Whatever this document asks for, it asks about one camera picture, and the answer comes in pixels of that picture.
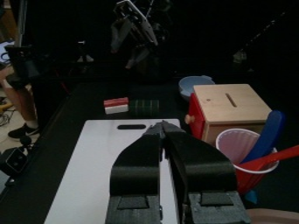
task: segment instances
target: cutting board handle hole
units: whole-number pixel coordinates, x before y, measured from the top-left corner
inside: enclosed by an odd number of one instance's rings
[[[230,103],[232,107],[236,107],[236,106],[237,106],[237,104],[233,102],[233,100],[232,100],[232,98],[230,98],[229,94],[225,94],[225,96],[228,97],[228,101],[229,101],[229,103]]]
[[[116,127],[118,130],[142,130],[145,129],[144,124],[120,124]]]

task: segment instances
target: black table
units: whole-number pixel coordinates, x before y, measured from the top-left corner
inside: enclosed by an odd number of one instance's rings
[[[35,142],[37,149],[31,152],[31,159],[22,174],[14,178],[13,183],[1,194],[0,223],[43,223],[86,120],[148,118],[132,117],[126,112],[105,115],[104,100],[118,97],[158,100],[158,116],[153,118],[177,118],[181,128],[186,132],[189,131],[182,121],[188,111],[188,102],[180,97],[177,81],[177,79],[172,79],[161,84],[138,84],[132,81],[117,82],[110,80],[77,85],[42,130]],[[224,81],[233,83],[228,79],[218,79],[216,83]],[[252,84],[253,89],[257,90],[264,99],[266,89],[258,88],[258,82],[248,84]],[[296,126],[292,125],[293,120],[288,121],[288,123],[285,131],[297,131]],[[288,138],[284,135],[284,142],[280,143],[281,147],[297,143],[297,140],[292,139],[293,135],[288,135]],[[244,201],[246,208],[262,207],[299,211],[296,193],[299,187],[297,162],[297,158],[282,161],[276,170],[266,175],[256,187],[258,202],[253,205]]]

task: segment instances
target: red and white block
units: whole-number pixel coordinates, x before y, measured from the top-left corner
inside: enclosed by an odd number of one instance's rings
[[[104,108],[105,108],[106,115],[126,112],[128,111],[128,98],[122,97],[122,98],[105,100]]]

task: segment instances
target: person's leg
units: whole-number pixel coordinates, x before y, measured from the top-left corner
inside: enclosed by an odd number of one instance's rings
[[[14,90],[11,87],[3,87],[3,93],[10,103],[14,105],[15,110],[19,112],[22,119],[26,122],[34,122],[33,125],[27,126],[30,128],[37,128],[33,96],[29,90],[25,87],[17,90]]]
[[[18,140],[22,136],[30,136],[38,133],[33,96],[25,87],[17,90],[13,89],[5,79],[1,80],[1,85],[5,96],[9,99],[10,103],[14,105],[14,108],[21,114],[25,122],[25,125],[19,129],[11,130],[7,133],[7,136],[11,139]]]

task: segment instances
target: wooden box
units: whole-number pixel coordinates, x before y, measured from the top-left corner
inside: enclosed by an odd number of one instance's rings
[[[193,86],[185,122],[194,137],[214,146],[222,130],[260,133],[270,108],[248,84]]]

